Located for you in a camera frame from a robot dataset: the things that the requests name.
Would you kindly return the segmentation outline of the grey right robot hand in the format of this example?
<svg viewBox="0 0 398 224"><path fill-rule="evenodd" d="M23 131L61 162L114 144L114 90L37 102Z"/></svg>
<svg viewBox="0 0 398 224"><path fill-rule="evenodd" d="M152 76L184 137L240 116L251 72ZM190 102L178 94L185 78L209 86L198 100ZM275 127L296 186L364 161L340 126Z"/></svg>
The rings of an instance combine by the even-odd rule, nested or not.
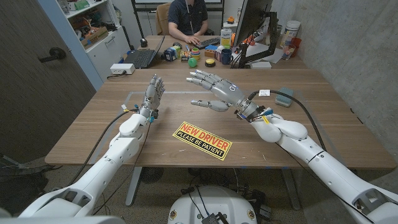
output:
<svg viewBox="0 0 398 224"><path fill-rule="evenodd" d="M191 104L210 108L215 111L224 112L229 107L236 108L235 113L239 119L251 121L256 116L265 112L264 106L258 106L252 102L243 92L229 80L221 78L213 73L207 73L201 70L190 72L191 78L186 78L187 82L202 86L210 90L219 98L219 100L192 100Z"/></svg>

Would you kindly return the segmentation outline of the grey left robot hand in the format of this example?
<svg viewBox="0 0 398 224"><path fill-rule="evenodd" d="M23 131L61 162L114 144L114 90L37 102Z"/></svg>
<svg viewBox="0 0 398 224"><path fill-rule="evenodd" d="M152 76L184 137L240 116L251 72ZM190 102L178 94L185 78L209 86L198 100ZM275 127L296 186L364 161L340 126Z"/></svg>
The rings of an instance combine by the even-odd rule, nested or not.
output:
<svg viewBox="0 0 398 224"><path fill-rule="evenodd" d="M153 113L158 112L158 107L160 105L160 99L165 91L164 84L161 78L157 77L155 74L146 89L143 97L141 107L139 109L139 114L150 118Z"/></svg>

